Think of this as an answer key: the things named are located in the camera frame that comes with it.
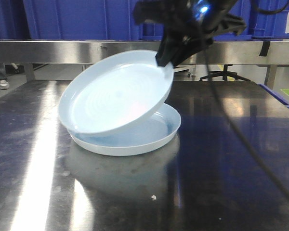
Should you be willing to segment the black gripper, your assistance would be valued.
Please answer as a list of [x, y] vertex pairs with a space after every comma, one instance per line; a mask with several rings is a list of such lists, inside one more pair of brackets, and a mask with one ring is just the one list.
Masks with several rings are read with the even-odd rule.
[[246, 29], [241, 17], [229, 13], [235, 4], [235, 0], [140, 0], [134, 6], [133, 18], [138, 25], [163, 25], [156, 62], [175, 67], [207, 49], [216, 36], [237, 36]]

